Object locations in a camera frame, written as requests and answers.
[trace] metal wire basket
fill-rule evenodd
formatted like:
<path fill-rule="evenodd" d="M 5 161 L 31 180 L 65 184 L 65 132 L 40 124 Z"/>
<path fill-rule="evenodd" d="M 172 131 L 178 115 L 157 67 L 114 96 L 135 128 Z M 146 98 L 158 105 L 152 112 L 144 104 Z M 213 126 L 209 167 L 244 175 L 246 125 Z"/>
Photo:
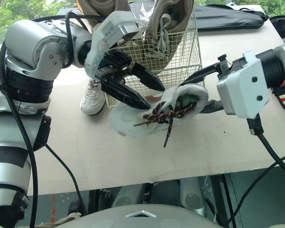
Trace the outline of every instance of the metal wire basket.
<path fill-rule="evenodd" d="M 134 5 L 133 3 L 130 4 L 131 10 L 134 15 L 144 15 L 144 21 L 138 21 L 138 23 L 142 22 L 146 24 L 150 19 L 151 13 L 146 12 L 145 9 L 151 9 L 154 5 L 154 1 L 144 0 L 140 2 L 143 3 L 143 8 L 141 7 L 141 4 L 134 2 Z M 152 45 L 151 43 L 153 41 L 145 34 L 138 38 L 131 39 L 120 48 L 132 57 L 132 65 L 135 62 L 138 62 L 148 70 L 152 71 L 159 77 L 166 89 L 179 85 L 191 74 L 202 68 L 194 10 L 192 11 L 187 29 L 184 32 L 168 33 L 168 35 L 170 40 L 169 48 L 171 49 L 172 54 L 172 56 L 169 56 L 168 58 L 157 59 L 154 61 L 153 58 L 148 57 L 150 54 L 148 47 Z M 159 91 L 149 89 L 145 85 L 141 84 L 139 79 L 135 76 L 127 76 L 125 78 L 125 83 L 127 86 L 145 97 L 160 93 Z M 120 103 L 110 95 L 106 94 L 105 98 L 109 108 Z"/>

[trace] green foliage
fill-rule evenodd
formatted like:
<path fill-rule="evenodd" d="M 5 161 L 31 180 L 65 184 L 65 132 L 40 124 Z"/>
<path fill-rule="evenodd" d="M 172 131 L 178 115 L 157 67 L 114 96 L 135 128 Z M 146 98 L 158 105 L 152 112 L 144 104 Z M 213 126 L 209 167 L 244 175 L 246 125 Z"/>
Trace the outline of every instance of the green foliage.
<path fill-rule="evenodd" d="M 194 0 L 195 5 L 206 5 L 207 0 Z"/>
<path fill-rule="evenodd" d="M 47 4 L 45 0 L 2 0 L 0 5 L 0 43 L 3 41 L 7 28 L 22 19 L 34 19 L 56 15 L 62 8 L 76 5 L 76 0 L 53 0 Z"/>
<path fill-rule="evenodd" d="M 285 0 L 234 0 L 237 5 L 261 5 L 264 12 L 270 16 L 285 15 Z"/>
<path fill-rule="evenodd" d="M 219 5 L 226 5 L 225 0 L 207 0 L 207 5 L 210 4 L 219 4 Z"/>

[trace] white shoelace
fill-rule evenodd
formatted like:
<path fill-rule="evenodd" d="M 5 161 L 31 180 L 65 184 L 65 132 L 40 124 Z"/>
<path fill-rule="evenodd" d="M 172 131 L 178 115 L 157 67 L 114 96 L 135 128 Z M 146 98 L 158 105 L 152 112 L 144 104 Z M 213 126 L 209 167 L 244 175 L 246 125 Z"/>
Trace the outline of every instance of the white shoelace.
<path fill-rule="evenodd" d="M 90 98 L 95 98 L 99 91 L 99 87 L 98 87 L 99 83 L 100 81 L 95 81 L 95 80 L 90 79 L 89 85 L 86 88 L 85 95 Z"/>
<path fill-rule="evenodd" d="M 169 14 L 164 13 L 160 19 L 160 37 L 155 40 L 152 39 L 151 45 L 148 47 L 150 52 L 145 53 L 147 57 L 153 58 L 168 58 L 167 54 L 170 53 L 170 40 L 168 31 L 165 29 L 171 23 Z"/>

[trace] table surface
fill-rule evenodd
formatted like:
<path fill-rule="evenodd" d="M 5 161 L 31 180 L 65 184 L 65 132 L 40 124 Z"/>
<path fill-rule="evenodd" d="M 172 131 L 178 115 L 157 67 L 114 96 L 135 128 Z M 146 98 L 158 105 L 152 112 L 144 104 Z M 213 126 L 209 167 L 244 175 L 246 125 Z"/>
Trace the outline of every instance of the table surface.
<path fill-rule="evenodd" d="M 259 29 L 200 32 L 199 41 L 204 67 L 222 54 L 231 62 L 245 51 L 257 54 L 283 43 L 269 20 Z M 72 170 L 80 190 L 259 169 L 273 163 L 258 138 L 250 135 L 246 120 L 224 111 L 199 114 L 174 127 L 165 149 L 166 132 L 140 139 L 122 137 L 110 128 L 107 107 L 97 116 L 79 110 L 87 82 L 83 68 L 63 69 L 47 112 L 52 117 L 48 144 Z M 205 80 L 209 98 L 219 100 L 216 82 L 215 74 Z M 260 115 L 265 136 L 278 155 L 285 156 L 285 111 L 273 95 Z M 36 152 L 36 160 L 39 194 L 75 191 L 66 170 L 46 148 Z"/>

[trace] shoe sole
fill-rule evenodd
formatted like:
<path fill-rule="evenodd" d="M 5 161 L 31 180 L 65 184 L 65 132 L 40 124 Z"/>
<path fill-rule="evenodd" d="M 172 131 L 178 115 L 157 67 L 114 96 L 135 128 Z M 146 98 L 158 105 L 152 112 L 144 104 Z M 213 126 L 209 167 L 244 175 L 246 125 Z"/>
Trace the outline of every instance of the shoe sole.
<path fill-rule="evenodd" d="M 92 114 L 92 115 L 90 115 L 90 116 L 93 116 L 93 115 L 97 115 L 97 114 L 99 114 L 99 113 L 103 110 L 104 105 L 103 105 L 103 107 L 99 110 L 99 112 L 98 112 L 98 113 Z"/>

